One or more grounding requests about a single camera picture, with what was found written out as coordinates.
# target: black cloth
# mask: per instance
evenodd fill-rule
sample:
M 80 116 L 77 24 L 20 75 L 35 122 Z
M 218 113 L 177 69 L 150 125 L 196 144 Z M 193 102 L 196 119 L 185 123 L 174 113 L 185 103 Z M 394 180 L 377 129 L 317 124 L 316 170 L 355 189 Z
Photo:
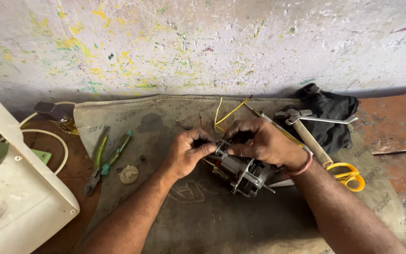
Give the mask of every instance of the black cloth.
M 290 108 L 300 110 L 311 109 L 313 115 L 310 117 L 345 120 L 355 114 L 358 108 L 358 99 L 356 97 L 324 92 L 314 83 L 308 84 L 298 90 L 296 98 L 302 101 L 302 107 L 296 108 L 293 105 L 288 105 L 281 111 Z M 292 136 L 300 139 L 300 136 L 292 126 L 285 124 L 284 120 L 279 122 Z M 336 153 L 341 148 L 353 147 L 347 124 L 308 120 L 302 120 L 302 123 L 327 154 Z

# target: man's right hand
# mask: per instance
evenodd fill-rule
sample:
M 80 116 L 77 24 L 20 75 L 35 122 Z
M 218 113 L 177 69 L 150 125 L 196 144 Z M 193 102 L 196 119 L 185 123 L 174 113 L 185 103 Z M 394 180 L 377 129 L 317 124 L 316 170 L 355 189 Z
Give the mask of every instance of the man's right hand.
M 223 139 L 231 140 L 239 132 L 252 135 L 253 144 L 234 144 L 227 150 L 230 155 L 259 159 L 269 164 L 283 164 L 290 171 L 300 170 L 308 161 L 308 153 L 265 118 L 236 120 L 225 131 Z

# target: hand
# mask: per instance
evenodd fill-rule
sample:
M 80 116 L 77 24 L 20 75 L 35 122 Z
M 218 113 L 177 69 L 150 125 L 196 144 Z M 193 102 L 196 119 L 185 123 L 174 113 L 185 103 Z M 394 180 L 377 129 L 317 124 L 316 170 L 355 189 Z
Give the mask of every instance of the hand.
M 223 139 L 230 140 L 239 132 L 253 138 L 253 144 L 234 144 L 227 149 L 230 155 L 285 165 L 291 171 L 298 171 L 307 163 L 308 153 L 285 137 L 265 118 L 236 120 L 225 131 Z
M 195 147 L 195 141 L 204 143 Z M 177 181 L 189 175 L 197 162 L 216 150 L 215 140 L 202 129 L 184 131 L 175 136 L 169 154 L 161 165 L 161 169 L 170 173 Z

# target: forearm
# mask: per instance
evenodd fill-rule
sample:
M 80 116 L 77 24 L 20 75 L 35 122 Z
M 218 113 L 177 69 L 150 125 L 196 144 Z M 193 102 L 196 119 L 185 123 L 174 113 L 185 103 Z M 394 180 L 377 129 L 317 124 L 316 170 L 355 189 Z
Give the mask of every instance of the forearm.
M 316 161 L 292 179 L 335 253 L 406 253 L 386 225 Z
M 158 169 L 92 232 L 83 253 L 140 253 L 174 182 L 166 169 Z

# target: metal motor frame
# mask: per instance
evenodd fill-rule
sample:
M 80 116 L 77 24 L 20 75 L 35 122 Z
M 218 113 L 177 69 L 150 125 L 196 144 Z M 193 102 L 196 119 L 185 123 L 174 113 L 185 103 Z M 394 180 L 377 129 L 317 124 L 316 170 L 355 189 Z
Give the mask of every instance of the metal motor frame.
M 208 157 L 217 160 L 214 173 L 233 187 L 231 193 L 241 193 L 248 198 L 255 197 L 262 187 L 275 193 L 272 188 L 264 184 L 267 177 L 273 173 L 270 164 L 257 159 L 229 155 L 226 149 L 231 143 L 228 141 L 219 140 L 216 145 L 214 155 Z

